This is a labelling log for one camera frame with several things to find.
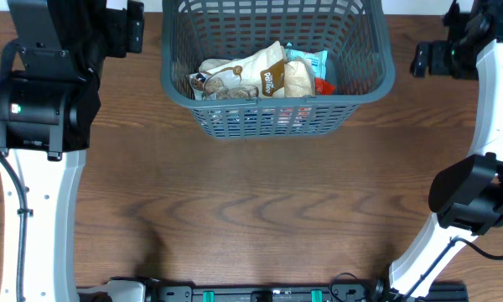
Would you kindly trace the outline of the orange spaghetti package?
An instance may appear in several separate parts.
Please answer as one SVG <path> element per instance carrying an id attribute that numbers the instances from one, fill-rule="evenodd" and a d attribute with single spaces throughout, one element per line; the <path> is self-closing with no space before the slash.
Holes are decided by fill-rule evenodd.
<path id="1" fill-rule="evenodd" d="M 315 78 L 315 93 L 317 95 L 333 95 L 336 91 L 336 86 L 328 83 L 325 79 Z"/>

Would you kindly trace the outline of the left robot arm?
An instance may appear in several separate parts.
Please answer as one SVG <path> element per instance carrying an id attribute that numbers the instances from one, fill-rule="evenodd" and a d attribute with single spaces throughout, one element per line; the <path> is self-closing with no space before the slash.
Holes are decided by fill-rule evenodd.
<path id="1" fill-rule="evenodd" d="M 75 282 L 75 208 L 104 61 L 139 53 L 139 1 L 9 0 L 0 64 L 2 301 L 144 301 L 143 281 Z"/>

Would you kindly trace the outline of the white brown pretzel bag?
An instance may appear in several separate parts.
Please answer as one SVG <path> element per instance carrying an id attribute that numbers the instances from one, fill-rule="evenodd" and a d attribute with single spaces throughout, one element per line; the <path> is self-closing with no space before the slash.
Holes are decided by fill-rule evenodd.
<path id="1" fill-rule="evenodd" d="M 198 101 L 282 98 L 285 50 L 278 41 L 254 55 L 189 75 Z"/>

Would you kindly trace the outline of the white teal wipes packet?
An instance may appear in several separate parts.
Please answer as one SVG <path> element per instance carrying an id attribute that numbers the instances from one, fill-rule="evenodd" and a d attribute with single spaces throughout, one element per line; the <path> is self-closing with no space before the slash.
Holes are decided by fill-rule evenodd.
<path id="1" fill-rule="evenodd" d="M 310 66 L 314 73 L 315 78 L 319 78 L 322 80 L 326 79 L 327 73 L 327 59 L 328 52 L 326 50 L 322 50 L 315 53 L 309 53 L 302 50 L 296 50 L 293 48 L 291 43 L 287 43 L 285 47 L 285 54 L 289 61 L 291 60 L 304 60 Z"/>

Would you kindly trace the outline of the beige snack bag clear window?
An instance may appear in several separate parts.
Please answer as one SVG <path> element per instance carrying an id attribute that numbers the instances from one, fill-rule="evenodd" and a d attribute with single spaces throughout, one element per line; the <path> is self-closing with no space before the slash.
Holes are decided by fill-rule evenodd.
<path id="1" fill-rule="evenodd" d="M 224 60 L 224 59 L 207 59 L 207 60 L 204 60 L 199 69 L 198 69 L 198 72 L 202 72 L 202 73 L 205 73 L 206 71 L 208 70 L 211 70 L 211 69 L 214 69 L 214 68 L 217 68 L 217 67 L 220 67 L 222 65 L 226 65 L 228 63 L 230 63 L 231 60 Z"/>

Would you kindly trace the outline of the Kleenex tissue multipack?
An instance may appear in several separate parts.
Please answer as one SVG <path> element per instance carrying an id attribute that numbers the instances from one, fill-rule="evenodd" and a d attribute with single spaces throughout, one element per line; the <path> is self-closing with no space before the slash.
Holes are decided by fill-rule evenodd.
<path id="1" fill-rule="evenodd" d="M 263 109 L 243 109 L 243 110 L 226 110 L 208 111 L 210 121 L 213 125 L 219 125 L 225 119 L 229 125 L 234 126 L 239 123 L 246 125 L 261 124 L 261 125 L 296 125 L 302 126 L 305 120 L 310 116 L 311 107 L 284 107 L 263 108 Z"/>

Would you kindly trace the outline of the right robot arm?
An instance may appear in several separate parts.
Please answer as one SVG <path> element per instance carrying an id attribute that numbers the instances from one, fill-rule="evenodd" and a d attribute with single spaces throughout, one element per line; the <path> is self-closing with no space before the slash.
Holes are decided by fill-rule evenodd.
<path id="1" fill-rule="evenodd" d="M 377 280 L 372 301 L 427 300 L 458 252 L 503 226 L 503 1 L 476 1 L 470 13 L 453 4 L 443 24 L 448 38 L 420 43 L 411 72 L 479 82 L 473 140 L 465 159 L 434 178 L 431 215 Z"/>

